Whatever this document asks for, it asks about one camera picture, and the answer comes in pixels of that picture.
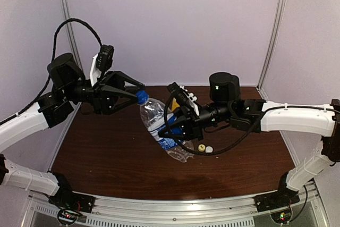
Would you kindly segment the yellow drink bottle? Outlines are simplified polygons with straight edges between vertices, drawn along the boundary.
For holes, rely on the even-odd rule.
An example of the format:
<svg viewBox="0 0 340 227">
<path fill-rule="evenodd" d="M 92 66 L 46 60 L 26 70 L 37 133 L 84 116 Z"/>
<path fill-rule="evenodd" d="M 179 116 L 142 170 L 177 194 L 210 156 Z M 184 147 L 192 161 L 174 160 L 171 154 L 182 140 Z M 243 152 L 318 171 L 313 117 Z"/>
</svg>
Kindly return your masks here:
<svg viewBox="0 0 340 227">
<path fill-rule="evenodd" d="M 179 108 L 179 104 L 177 103 L 176 99 L 173 98 L 172 105 L 171 105 L 171 111 L 174 112 L 177 108 Z"/>
</svg>

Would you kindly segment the pale yellow bottle cap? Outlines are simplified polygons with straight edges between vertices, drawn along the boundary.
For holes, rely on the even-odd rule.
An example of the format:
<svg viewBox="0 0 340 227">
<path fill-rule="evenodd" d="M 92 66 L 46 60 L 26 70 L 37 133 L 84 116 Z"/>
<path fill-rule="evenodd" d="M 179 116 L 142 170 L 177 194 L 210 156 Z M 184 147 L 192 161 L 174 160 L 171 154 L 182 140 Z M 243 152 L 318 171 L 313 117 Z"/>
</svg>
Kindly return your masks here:
<svg viewBox="0 0 340 227">
<path fill-rule="evenodd" d="M 199 150 L 199 152 L 205 152 L 206 151 L 206 146 L 204 144 L 200 144 L 198 146 L 198 150 Z"/>
</svg>

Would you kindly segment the white bottle cap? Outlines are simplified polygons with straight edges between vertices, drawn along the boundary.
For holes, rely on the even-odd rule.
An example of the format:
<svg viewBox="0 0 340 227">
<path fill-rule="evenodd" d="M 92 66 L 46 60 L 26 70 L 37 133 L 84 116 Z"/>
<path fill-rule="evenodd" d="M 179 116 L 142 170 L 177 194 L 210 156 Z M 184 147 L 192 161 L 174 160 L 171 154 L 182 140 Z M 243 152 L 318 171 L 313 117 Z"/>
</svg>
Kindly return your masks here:
<svg viewBox="0 0 340 227">
<path fill-rule="evenodd" d="M 212 153 L 212 152 L 213 152 L 213 148 L 210 147 L 210 146 L 207 146 L 207 147 L 205 148 L 205 152 L 206 152 L 206 153 Z"/>
</svg>

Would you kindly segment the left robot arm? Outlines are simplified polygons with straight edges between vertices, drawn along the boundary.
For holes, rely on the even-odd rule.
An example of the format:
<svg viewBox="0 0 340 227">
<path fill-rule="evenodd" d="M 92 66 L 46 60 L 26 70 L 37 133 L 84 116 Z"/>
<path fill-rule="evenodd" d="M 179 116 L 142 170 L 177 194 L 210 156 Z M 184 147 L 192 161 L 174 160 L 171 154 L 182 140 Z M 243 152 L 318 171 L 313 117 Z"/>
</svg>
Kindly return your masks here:
<svg viewBox="0 0 340 227">
<path fill-rule="evenodd" d="M 144 89 L 144 84 L 121 71 L 110 71 L 112 62 L 112 54 L 96 55 L 90 78 L 86 79 L 71 53 L 54 59 L 47 67 L 52 91 L 1 124 L 1 151 L 31 134 L 64 122 L 73 112 L 73 104 L 88 103 L 100 115 L 111 115 L 135 104 L 136 93 Z"/>
</svg>

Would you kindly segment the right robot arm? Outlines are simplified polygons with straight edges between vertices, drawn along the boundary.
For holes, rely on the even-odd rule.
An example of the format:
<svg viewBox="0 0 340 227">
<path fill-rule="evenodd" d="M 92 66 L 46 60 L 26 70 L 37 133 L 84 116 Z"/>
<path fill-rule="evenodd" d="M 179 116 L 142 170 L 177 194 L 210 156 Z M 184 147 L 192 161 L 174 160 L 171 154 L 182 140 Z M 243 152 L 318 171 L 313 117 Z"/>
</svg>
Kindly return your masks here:
<svg viewBox="0 0 340 227">
<path fill-rule="evenodd" d="M 176 100 L 175 121 L 163 117 L 165 127 L 158 135 L 172 138 L 177 144 L 182 140 L 203 139 L 203 130 L 226 122 L 227 127 L 244 131 L 244 135 L 220 153 L 238 145 L 251 132 L 295 131 L 318 134 L 321 142 L 311 156 L 285 173 L 277 191 L 271 194 L 276 206 L 284 206 L 311 179 L 331 163 L 339 162 L 339 100 L 325 105 L 291 105 L 272 101 L 242 100 L 239 78 L 226 72 L 209 77 L 211 103 L 200 105 L 194 94 L 177 83 L 168 85 L 171 102 Z"/>
</svg>

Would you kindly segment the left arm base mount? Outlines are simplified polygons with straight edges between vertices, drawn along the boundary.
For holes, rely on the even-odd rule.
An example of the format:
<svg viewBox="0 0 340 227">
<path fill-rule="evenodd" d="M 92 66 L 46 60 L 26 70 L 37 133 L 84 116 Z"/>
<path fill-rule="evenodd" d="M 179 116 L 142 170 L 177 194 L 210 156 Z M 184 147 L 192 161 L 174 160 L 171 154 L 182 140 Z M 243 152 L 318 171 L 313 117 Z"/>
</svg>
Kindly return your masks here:
<svg viewBox="0 0 340 227">
<path fill-rule="evenodd" d="M 91 213 L 95 198 L 93 196 L 79 194 L 73 191 L 66 177 L 60 173 L 54 173 L 59 189 L 53 196 L 48 196 L 48 202 L 59 208 L 71 209 L 78 213 Z"/>
</svg>

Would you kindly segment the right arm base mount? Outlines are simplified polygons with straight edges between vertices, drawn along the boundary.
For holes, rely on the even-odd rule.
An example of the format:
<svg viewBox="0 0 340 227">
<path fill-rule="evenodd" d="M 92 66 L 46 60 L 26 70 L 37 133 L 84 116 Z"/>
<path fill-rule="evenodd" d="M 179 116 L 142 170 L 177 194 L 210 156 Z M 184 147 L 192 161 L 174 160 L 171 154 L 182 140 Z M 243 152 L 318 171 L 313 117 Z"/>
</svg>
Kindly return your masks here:
<svg viewBox="0 0 340 227">
<path fill-rule="evenodd" d="M 295 204 L 300 201 L 298 192 L 293 191 L 287 187 L 287 175 L 288 172 L 284 173 L 281 176 L 277 191 L 257 195 L 254 197 L 257 212 L 264 212 L 281 207 L 287 207 L 291 203 Z"/>
</svg>

